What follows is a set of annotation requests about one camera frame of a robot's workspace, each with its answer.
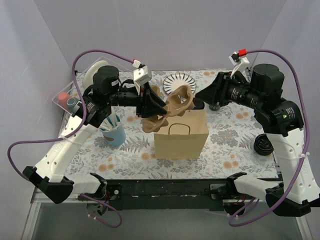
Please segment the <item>black coffee cup lid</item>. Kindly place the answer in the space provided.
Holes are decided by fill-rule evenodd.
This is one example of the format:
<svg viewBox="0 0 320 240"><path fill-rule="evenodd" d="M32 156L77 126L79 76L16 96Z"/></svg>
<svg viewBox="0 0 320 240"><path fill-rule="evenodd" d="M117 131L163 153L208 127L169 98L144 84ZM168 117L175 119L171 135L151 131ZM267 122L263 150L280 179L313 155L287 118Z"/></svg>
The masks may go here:
<svg viewBox="0 0 320 240"><path fill-rule="evenodd" d="M194 104L193 110L203 110L205 108L205 103L199 98L194 97L192 102Z"/></svg>

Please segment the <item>brown cup carrier top piece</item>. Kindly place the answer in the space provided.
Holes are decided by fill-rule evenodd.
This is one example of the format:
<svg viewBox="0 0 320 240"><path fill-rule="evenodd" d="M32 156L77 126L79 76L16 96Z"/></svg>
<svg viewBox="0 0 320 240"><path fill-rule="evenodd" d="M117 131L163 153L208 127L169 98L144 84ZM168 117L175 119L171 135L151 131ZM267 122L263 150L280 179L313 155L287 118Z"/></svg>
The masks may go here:
<svg viewBox="0 0 320 240"><path fill-rule="evenodd" d="M182 117L187 110L192 110L195 107L193 99L193 93L188 85L179 86L166 98L164 109L167 113L157 113L155 116L143 118L142 130L145 133L152 133L168 126L168 117Z"/></svg>

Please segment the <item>brown paper bag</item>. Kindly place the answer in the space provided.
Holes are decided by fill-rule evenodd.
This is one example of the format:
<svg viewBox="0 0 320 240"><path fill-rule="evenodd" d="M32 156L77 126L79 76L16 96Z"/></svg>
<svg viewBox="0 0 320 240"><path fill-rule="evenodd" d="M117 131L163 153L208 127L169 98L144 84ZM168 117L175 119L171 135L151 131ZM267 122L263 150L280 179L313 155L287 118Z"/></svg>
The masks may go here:
<svg viewBox="0 0 320 240"><path fill-rule="evenodd" d="M209 135L205 109L169 117L168 126L154 133L157 159L198 159Z"/></svg>

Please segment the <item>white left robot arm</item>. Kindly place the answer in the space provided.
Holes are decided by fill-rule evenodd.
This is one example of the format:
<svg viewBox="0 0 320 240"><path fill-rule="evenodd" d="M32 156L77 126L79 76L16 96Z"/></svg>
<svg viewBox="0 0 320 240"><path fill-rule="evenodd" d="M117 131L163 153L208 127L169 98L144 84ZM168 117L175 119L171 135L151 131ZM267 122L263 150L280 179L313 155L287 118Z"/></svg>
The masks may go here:
<svg viewBox="0 0 320 240"><path fill-rule="evenodd" d="M96 68L86 82L83 102L69 118L48 153L35 166L27 166L23 175L41 190L52 202L60 204L73 194L88 194L101 200L107 193L107 180L96 173L69 178L65 171L87 138L92 135L112 113L113 106L135 107L141 118L166 114L165 103L149 85L152 78L147 66L140 65L133 71L133 78L126 80L133 87L120 83L120 72L112 65Z"/></svg>

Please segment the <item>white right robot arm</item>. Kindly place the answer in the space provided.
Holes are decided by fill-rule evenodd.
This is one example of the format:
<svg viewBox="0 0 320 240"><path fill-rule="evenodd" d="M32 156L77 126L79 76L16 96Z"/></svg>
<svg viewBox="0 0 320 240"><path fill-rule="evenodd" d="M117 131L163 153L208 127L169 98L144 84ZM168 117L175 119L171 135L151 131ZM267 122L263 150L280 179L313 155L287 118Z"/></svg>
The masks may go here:
<svg viewBox="0 0 320 240"><path fill-rule="evenodd" d="M282 183L273 183L239 172L229 176L225 186L215 190L219 195L237 199L245 194L267 203L282 217L301 217L320 200L320 189L313 177L308 157L306 124L299 107L282 97L285 76L273 64L258 64L250 81L239 71L219 72L214 81L196 93L209 105L236 103L253 109L262 125L282 174Z"/></svg>

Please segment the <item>brown cardboard cup carrier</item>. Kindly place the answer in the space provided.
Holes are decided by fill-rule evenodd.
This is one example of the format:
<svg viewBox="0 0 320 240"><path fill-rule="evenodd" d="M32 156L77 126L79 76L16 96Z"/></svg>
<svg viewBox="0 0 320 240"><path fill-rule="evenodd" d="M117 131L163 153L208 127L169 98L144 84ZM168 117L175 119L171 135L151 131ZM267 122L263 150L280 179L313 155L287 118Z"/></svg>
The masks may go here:
<svg viewBox="0 0 320 240"><path fill-rule="evenodd" d="M150 97L156 101L156 100L161 100L160 98L160 88L157 85L151 85L150 86Z"/></svg>

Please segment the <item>stack of black cups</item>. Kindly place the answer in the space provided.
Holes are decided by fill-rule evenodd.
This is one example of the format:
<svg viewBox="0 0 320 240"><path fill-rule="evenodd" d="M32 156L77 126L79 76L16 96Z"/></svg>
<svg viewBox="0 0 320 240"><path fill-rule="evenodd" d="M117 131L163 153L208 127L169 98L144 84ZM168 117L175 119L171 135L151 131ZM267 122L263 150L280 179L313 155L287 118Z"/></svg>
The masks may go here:
<svg viewBox="0 0 320 240"><path fill-rule="evenodd" d="M220 108L221 108L221 106L218 105L218 104L209 105L209 109L210 109L211 111L218 111Z"/></svg>

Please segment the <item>white wrapped straws bundle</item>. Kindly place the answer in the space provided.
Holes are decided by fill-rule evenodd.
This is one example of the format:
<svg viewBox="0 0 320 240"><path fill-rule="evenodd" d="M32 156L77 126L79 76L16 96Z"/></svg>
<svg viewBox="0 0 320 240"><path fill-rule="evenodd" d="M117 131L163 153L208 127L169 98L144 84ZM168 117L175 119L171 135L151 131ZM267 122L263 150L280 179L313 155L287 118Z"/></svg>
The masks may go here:
<svg viewBox="0 0 320 240"><path fill-rule="evenodd" d="M100 128L103 131L114 132L119 128L120 123L121 122L120 120L118 120L115 111L112 109L111 114L103 120L103 122L100 125Z"/></svg>

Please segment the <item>blue striped white plate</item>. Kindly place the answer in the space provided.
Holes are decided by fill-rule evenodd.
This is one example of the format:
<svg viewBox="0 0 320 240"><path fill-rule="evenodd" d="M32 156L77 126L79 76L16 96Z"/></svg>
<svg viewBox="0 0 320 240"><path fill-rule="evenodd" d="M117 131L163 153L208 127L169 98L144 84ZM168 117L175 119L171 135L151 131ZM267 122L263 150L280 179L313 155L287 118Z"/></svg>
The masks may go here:
<svg viewBox="0 0 320 240"><path fill-rule="evenodd" d="M195 79L183 72L176 72L168 75L162 83L163 90L167 95L170 95L178 87L183 85L188 85L193 94L196 92L197 84Z"/></svg>

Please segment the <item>plain white plate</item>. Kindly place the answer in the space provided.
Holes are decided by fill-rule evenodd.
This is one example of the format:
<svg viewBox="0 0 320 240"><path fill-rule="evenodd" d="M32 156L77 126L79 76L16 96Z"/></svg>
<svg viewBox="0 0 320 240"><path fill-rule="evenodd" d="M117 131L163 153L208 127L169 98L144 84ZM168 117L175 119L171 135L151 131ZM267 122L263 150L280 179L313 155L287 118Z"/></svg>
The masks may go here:
<svg viewBox="0 0 320 240"><path fill-rule="evenodd" d="M100 60L94 63L85 73L82 80L82 87L86 90L89 86L93 84L93 76L99 70L99 68L107 66L108 62L105 60Z"/></svg>

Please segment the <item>light blue straw cup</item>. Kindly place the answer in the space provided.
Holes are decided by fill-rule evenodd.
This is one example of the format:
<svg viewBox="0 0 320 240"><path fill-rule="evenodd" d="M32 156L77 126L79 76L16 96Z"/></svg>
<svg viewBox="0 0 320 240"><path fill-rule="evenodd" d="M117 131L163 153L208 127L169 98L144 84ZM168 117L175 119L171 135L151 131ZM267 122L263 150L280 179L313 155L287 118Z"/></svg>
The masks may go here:
<svg viewBox="0 0 320 240"><path fill-rule="evenodd" d="M120 126L115 131L105 131L102 130L100 127L100 131L104 137L104 140L112 147L119 147L122 145L126 140L126 133L124 127L122 125L120 117L117 115L118 120L120 120Z"/></svg>

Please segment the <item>floral tablecloth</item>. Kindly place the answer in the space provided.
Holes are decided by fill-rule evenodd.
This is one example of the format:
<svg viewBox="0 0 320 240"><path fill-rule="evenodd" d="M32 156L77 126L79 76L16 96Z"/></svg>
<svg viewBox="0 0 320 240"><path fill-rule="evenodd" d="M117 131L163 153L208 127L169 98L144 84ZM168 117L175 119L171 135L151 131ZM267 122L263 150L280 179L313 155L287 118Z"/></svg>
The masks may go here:
<svg viewBox="0 0 320 240"><path fill-rule="evenodd" d="M263 132L253 111L230 103L218 111L206 110L208 138L198 159L159 159L154 136L142 130L134 107L116 107L125 142L111 147L100 131L90 136L67 167L66 175L96 173L106 179L224 179L238 172L255 178L278 177L273 155L253 148Z"/></svg>

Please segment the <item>dark teal cup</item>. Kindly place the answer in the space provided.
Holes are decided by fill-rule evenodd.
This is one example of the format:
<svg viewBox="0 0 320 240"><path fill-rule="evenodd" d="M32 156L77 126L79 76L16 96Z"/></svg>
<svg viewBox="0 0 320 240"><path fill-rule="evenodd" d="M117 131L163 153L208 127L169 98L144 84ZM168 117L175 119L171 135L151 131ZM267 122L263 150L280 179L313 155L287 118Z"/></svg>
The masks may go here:
<svg viewBox="0 0 320 240"><path fill-rule="evenodd" d="M66 102L67 109L71 114L75 114L82 106L81 101L76 97L71 97Z"/></svg>

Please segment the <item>pink cup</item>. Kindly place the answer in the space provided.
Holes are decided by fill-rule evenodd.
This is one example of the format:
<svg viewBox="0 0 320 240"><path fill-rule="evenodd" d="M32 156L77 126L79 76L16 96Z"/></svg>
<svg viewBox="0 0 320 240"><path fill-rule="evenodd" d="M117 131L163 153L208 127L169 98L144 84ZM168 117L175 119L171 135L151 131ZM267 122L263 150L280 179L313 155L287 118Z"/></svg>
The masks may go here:
<svg viewBox="0 0 320 240"><path fill-rule="evenodd" d="M60 92L57 96L58 102L62 108L68 110L67 102L71 98L71 96L67 92Z"/></svg>

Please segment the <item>stack of black lids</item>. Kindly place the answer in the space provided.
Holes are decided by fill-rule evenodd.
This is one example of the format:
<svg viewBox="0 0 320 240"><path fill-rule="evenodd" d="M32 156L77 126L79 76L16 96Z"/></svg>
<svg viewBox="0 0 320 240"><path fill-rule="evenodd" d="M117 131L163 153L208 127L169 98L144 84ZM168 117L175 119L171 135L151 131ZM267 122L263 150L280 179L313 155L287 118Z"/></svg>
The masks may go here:
<svg viewBox="0 0 320 240"><path fill-rule="evenodd" d="M268 156L273 153L274 148L266 133L259 134L254 141L253 149L260 156Z"/></svg>

